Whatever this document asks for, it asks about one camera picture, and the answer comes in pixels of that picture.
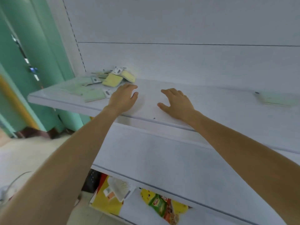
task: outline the white plastic basket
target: white plastic basket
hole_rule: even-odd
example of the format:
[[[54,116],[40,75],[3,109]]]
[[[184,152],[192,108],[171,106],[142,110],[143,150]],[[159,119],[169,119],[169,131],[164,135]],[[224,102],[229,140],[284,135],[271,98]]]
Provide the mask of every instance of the white plastic basket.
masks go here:
[[[119,202],[122,202],[123,200],[127,199],[136,188],[128,182],[122,181],[114,177],[109,177],[107,179],[107,182],[113,190],[113,192],[115,193],[115,196]]]

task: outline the shelf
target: shelf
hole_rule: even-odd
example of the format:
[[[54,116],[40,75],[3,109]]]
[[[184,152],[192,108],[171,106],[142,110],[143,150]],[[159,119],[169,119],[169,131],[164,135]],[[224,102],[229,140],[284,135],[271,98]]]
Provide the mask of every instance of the shelf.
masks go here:
[[[148,206],[140,196],[140,190],[136,189],[133,194],[124,201],[118,216],[109,214],[109,216],[118,219],[126,224],[134,225],[167,225],[168,223],[161,218],[153,208]],[[212,213],[203,208],[190,208],[185,214],[180,214],[180,221],[178,223],[183,225],[241,225],[249,224],[243,223],[230,216],[222,215],[220,213]]]
[[[28,101],[44,106],[96,116],[108,99],[85,103],[76,95],[59,89],[75,79],[31,93]],[[226,125],[254,140],[273,148],[300,152],[300,107],[279,107],[261,104],[252,91],[217,87],[175,84],[170,82],[137,79],[139,98],[125,117],[144,120],[183,130],[193,130],[185,123],[173,119],[158,107],[158,102],[168,104],[161,89],[182,90],[195,109],[209,118]],[[102,84],[91,87],[106,88]]]
[[[109,130],[92,169],[240,221],[285,224],[216,151],[197,145],[118,124]]]

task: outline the green snack packet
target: green snack packet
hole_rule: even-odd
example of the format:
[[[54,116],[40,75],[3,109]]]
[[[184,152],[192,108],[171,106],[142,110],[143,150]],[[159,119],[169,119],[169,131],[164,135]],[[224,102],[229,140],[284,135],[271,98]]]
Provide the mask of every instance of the green snack packet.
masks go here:
[[[160,217],[163,217],[166,212],[167,203],[160,197],[159,194],[156,194],[149,202],[149,206],[151,206]]]

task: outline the person's right hand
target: person's right hand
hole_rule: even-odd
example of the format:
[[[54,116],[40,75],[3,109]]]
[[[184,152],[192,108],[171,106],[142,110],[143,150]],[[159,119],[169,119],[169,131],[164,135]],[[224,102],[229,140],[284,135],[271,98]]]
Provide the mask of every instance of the person's right hand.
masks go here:
[[[162,89],[161,92],[167,96],[170,106],[166,106],[161,102],[157,106],[171,117],[187,122],[190,115],[195,111],[188,97],[175,88]]]

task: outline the floor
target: floor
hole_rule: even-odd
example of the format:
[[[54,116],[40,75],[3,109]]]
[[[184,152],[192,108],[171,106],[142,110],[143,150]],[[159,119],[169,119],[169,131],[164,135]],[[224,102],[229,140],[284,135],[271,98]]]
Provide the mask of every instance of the floor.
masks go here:
[[[4,139],[0,140],[0,187],[9,185],[17,176],[14,187],[19,189],[33,172],[54,152],[69,135],[63,135],[58,139],[50,140],[43,137],[28,139]],[[88,206],[91,193],[82,194],[81,201],[74,207],[67,225],[124,225]]]

